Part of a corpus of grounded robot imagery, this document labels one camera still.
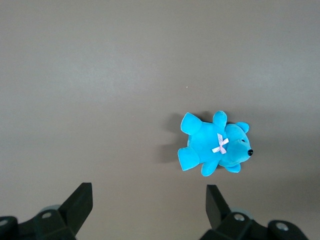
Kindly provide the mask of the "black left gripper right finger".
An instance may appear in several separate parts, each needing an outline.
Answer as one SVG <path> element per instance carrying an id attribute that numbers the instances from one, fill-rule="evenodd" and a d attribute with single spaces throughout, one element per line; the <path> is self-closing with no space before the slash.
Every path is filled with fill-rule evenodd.
<path id="1" fill-rule="evenodd" d="M 211 228 L 202 240 L 268 240 L 268 230 L 247 214 L 232 211 L 216 185 L 206 186 L 205 210 Z"/>

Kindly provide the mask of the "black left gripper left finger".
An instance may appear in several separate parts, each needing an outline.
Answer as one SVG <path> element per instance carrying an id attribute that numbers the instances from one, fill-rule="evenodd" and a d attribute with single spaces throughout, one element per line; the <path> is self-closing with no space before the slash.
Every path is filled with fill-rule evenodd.
<path id="1" fill-rule="evenodd" d="M 20 240 L 75 240 L 93 209 L 93 189 L 80 186 L 57 209 L 48 208 L 18 225 Z"/>

